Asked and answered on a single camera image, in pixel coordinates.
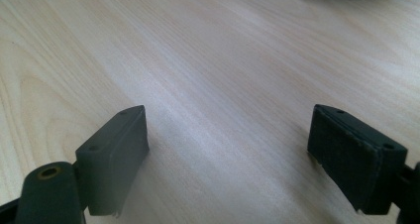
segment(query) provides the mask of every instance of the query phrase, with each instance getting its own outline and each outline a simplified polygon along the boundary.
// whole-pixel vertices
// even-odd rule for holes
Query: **wooden table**
[[[357,214],[309,159],[316,103],[420,161],[420,0],[0,0],[0,202],[116,112],[151,152],[122,218],[395,223]]]

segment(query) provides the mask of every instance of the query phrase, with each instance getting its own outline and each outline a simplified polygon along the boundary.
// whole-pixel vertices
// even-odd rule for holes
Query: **black plastic piece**
[[[308,152],[356,210],[387,214],[394,202],[398,223],[420,223],[420,165],[407,167],[407,149],[342,110],[316,105]]]
[[[144,106],[121,111],[77,149],[80,195],[91,215],[121,210],[148,151]]]
[[[14,224],[16,213],[18,212],[19,199],[0,206],[0,223],[1,224]]]
[[[28,174],[19,201],[16,223],[84,223],[71,164],[52,163]]]
[[[37,168],[20,199],[0,206],[0,224],[84,224],[91,215],[120,213],[149,151],[144,106],[115,115],[77,151],[77,162]]]

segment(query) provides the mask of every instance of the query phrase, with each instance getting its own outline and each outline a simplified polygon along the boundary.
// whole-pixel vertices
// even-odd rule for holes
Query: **black clamp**
[[[84,224],[121,212],[149,151],[144,106],[115,115],[76,151],[75,164],[52,163],[25,178],[22,195],[0,207],[0,224]]]
[[[420,223],[420,163],[404,164],[405,147],[349,113],[316,105],[308,152],[356,210],[384,215],[393,202],[397,223]]]

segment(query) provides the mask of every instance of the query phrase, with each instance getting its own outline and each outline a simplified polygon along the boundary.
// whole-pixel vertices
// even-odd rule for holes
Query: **hole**
[[[93,146],[89,147],[89,151],[91,151],[91,152],[95,152],[95,151],[98,151],[98,150],[99,150],[98,146],[93,145]]]
[[[50,179],[56,176],[59,172],[61,172],[60,167],[46,168],[38,173],[38,179],[41,179],[41,180]]]
[[[386,149],[389,149],[389,150],[394,149],[394,147],[393,147],[392,145],[388,144],[388,143],[383,144],[383,146],[384,146]]]
[[[43,177],[51,176],[53,174],[56,174],[57,172],[58,172],[58,170],[56,168],[49,168],[49,169],[41,172],[41,176],[43,176]]]

